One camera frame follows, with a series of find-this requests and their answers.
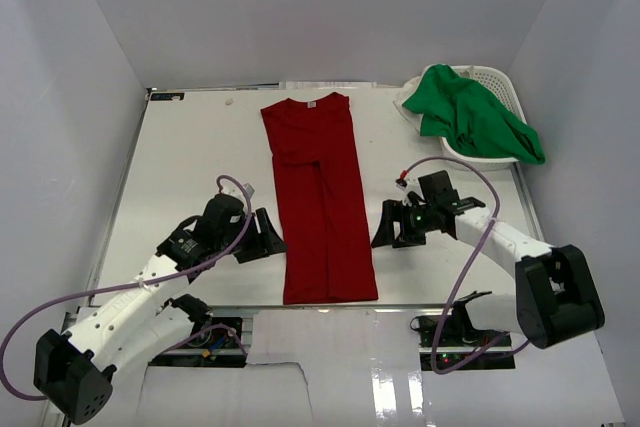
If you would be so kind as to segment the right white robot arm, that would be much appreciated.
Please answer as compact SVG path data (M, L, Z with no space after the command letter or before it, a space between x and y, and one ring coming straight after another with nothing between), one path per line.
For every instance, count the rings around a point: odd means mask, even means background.
M400 200L382 203L372 247L422 246L439 232L472 247L462 271L484 256L513 280L512 295L474 291L446 304L443 325L462 335L483 331L517 333L546 349L605 324L605 312L584 253L574 245L553 246L508 223L475 197L462 198L449 174L439 171L396 184Z

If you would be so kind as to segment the black label sticker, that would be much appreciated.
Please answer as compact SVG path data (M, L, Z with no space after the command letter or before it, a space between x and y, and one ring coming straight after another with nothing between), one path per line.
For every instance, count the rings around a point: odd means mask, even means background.
M154 92L150 95L150 102L159 101L182 101L185 97L184 92Z

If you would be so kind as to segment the red t shirt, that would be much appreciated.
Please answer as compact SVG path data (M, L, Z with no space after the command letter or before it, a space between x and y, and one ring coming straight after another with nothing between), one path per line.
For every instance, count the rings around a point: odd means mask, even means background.
M287 245L284 304L378 299L347 96L262 109Z

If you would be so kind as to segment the white t shirt in basket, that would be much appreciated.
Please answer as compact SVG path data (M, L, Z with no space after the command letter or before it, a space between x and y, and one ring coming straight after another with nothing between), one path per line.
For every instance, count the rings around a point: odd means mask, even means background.
M416 76L408 80L396 94L393 105L397 112L417 131L420 131L422 115L414 113L404 107L404 102L408 100L417 90L422 77Z

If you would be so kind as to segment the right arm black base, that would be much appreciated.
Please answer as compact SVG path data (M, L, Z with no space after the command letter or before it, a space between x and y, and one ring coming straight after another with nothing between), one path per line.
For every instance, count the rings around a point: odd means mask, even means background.
M420 363L423 372L432 371L431 350L437 321L437 317L420 315L414 317L409 324L409 328L419 337ZM475 331L464 337L453 326L448 327L448 324L449 322L446 323L441 334L436 356L437 366L440 369L454 366L500 336L497 331L485 330ZM514 348L515 345L511 337L506 336L473 362L463 366L462 369L469 371L514 370L516 368L515 359L513 356L508 356L508 353Z

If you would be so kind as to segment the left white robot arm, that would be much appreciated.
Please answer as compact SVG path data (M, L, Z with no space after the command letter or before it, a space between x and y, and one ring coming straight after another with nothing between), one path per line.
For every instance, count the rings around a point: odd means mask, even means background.
M89 318L38 339L34 385L71 423L93 419L130 368L189 342L206 323L207 305L186 292L199 275L228 255L245 263L285 252L266 210L252 208L253 193L249 184L221 189Z

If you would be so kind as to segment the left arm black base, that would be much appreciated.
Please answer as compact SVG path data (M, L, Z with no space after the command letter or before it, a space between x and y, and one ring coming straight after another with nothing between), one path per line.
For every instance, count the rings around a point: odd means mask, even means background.
M224 324L228 329L217 328L203 333L177 350L157 356L153 364L164 367L243 368L245 356L230 333L233 330L239 339L242 338L242 318L213 317L203 327L213 324Z

